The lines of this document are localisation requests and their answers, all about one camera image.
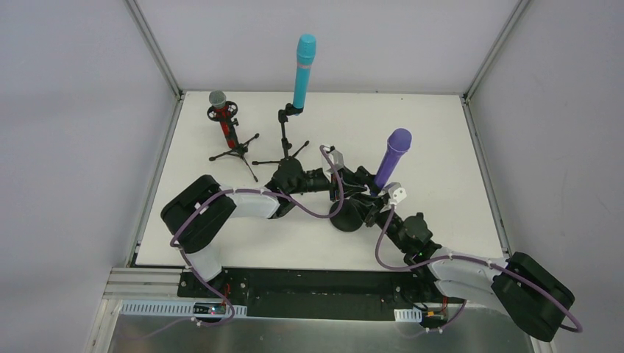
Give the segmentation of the black round-base mic stand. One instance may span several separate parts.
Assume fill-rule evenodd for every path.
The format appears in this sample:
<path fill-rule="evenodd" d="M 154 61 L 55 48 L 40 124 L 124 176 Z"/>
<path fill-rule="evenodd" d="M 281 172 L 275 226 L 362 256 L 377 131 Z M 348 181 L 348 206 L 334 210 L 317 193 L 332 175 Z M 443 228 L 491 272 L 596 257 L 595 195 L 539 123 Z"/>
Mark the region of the black round-base mic stand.
<path fill-rule="evenodd" d="M 332 225 L 342 232 L 354 232 L 364 225 L 364 208 L 361 201 L 365 195 L 377 196 L 381 191 L 374 183 L 375 175 L 371 174 L 363 166 L 359 166 L 352 172 L 354 173 L 352 183 L 356 184 L 356 193 L 348 198 L 344 198 L 340 195 L 340 199 L 343 199 L 342 207 L 339 212 L 330 219 Z M 338 209 L 340 199 L 337 202 L 333 202 L 330 213 Z"/>

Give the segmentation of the purple toy microphone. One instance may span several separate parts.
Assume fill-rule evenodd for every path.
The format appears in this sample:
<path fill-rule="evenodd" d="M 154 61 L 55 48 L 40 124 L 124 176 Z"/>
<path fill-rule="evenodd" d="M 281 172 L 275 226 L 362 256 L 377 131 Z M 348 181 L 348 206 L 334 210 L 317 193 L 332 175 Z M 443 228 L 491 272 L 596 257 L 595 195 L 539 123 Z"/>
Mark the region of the purple toy microphone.
<path fill-rule="evenodd" d="M 375 174 L 374 183 L 383 188 L 389 181 L 401 157 L 409 151 L 412 143 L 412 134 L 405 128 L 395 129 L 387 138 L 386 152 Z"/>

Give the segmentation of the black tripod clip stand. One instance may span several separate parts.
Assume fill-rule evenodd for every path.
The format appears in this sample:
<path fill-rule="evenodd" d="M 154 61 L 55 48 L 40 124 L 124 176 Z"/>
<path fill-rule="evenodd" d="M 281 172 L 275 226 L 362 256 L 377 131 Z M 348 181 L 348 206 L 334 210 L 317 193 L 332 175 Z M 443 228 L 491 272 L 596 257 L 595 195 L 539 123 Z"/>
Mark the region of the black tripod clip stand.
<path fill-rule="evenodd" d="M 266 160 L 266 161 L 252 161 L 252 165 L 279 165 L 282 161 L 288 158 L 296 158 L 298 154 L 310 144 L 310 141 L 305 141 L 293 154 L 289 154 L 292 144 L 286 136 L 286 124 L 288 118 L 292 115 L 297 115 L 303 112 L 302 108 L 296 108 L 292 103 L 287 103 L 285 107 L 278 111 L 277 117 L 281 128 L 281 146 L 283 150 L 283 157 L 278 160 Z"/>

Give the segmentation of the black tripod shock-mount stand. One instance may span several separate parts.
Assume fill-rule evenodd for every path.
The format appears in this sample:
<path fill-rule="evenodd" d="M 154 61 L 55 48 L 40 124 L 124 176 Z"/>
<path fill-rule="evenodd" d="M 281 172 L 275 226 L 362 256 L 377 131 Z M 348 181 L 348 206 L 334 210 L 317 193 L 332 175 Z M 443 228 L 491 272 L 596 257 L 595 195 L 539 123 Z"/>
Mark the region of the black tripod shock-mount stand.
<path fill-rule="evenodd" d="M 207 110 L 207 117 L 209 120 L 219 123 L 229 149 L 220 154 L 209 157 L 208 160 L 210 162 L 214 162 L 225 156 L 237 157 L 249 169 L 254 181 L 258 182 L 258 178 L 252 170 L 251 165 L 248 163 L 245 155 L 249 151 L 250 143 L 257 140 L 260 137 L 260 133 L 255 133 L 248 140 L 241 142 L 238 139 L 238 134 L 236 132 L 236 127 L 239 125 L 239 122 L 235 117 L 237 113 L 238 105 L 233 101 L 222 99 L 221 101 L 210 102 L 210 107 Z"/>

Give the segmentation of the teal toy microphone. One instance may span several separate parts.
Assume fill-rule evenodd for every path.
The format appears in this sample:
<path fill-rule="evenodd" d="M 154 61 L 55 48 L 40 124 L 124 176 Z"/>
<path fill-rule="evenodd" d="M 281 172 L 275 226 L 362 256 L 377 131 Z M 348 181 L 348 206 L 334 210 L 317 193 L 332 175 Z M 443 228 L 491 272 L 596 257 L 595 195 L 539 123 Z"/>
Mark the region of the teal toy microphone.
<path fill-rule="evenodd" d="M 299 37 L 296 57 L 297 69 L 294 83 L 294 97 L 292 105 L 302 110 L 308 92 L 311 66 L 316 56 L 316 37 L 311 34 L 303 34 Z"/>

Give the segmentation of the red glitter microphone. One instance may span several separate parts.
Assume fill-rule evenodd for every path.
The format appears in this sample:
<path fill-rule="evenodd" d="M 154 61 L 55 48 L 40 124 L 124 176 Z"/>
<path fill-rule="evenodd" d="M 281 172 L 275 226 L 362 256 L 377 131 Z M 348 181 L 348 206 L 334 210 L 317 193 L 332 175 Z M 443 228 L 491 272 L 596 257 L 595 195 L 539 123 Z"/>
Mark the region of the red glitter microphone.
<path fill-rule="evenodd" d="M 220 124 L 227 145 L 234 149 L 238 145 L 238 137 L 235 132 L 235 126 L 238 124 L 235 119 L 238 112 L 237 104 L 227 100 L 225 93 L 221 90 L 210 92 L 209 102 L 208 118 Z"/>

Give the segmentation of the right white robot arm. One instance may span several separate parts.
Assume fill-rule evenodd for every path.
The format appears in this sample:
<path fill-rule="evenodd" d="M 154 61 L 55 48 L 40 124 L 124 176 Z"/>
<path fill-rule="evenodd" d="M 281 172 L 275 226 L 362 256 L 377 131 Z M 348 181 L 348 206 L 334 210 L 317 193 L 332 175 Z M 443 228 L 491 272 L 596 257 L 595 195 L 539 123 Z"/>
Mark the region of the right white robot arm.
<path fill-rule="evenodd" d="M 560 329 L 580 333 L 583 328 L 570 312 L 572 291 L 529 254 L 479 257 L 454 251 L 433 241 L 423 213 L 401 218 L 388 196 L 360 196 L 363 222 L 381 229 L 404 255 L 403 266 L 375 259 L 384 269 L 411 272 L 425 279 L 443 296 L 483 305 L 507 315 L 524 333 L 550 342 Z"/>

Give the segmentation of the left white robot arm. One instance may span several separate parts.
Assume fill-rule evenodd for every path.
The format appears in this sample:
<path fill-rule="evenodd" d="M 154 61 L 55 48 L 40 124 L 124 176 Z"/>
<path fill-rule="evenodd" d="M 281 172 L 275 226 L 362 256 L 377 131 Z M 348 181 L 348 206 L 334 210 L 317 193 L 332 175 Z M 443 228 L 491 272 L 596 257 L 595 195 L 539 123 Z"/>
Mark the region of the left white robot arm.
<path fill-rule="evenodd" d="M 293 193 L 327 191 L 331 201 L 342 202 L 365 189 L 356 184 L 354 173 L 340 164 L 306 171 L 298 159 L 288 157 L 259 189 L 236 190 L 220 185 L 211 175 L 202 175 L 166 204 L 160 218 L 188 266 L 209 282 L 222 271 L 211 243 L 229 219 L 281 218 L 296 204 Z"/>

